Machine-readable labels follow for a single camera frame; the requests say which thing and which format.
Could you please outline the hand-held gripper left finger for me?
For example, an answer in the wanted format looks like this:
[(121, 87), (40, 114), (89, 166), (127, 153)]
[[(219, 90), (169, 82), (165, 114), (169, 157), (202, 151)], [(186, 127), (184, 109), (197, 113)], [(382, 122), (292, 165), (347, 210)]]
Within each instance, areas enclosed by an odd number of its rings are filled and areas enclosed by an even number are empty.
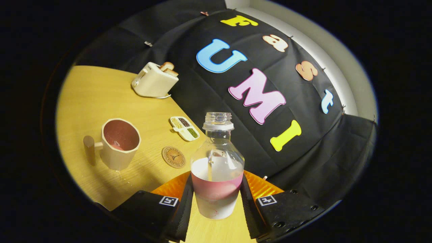
[(112, 214), (157, 243), (179, 243), (186, 240), (192, 198), (192, 176), (186, 172), (152, 192), (136, 192)]

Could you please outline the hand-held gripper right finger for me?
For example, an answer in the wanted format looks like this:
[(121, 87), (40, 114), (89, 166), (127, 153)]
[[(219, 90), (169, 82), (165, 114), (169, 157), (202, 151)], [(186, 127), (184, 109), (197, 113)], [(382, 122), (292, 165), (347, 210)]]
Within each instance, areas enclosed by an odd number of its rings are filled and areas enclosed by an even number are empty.
[(250, 238), (258, 242), (281, 240), (325, 212), (325, 208), (297, 190), (284, 191), (247, 171), (240, 192)]

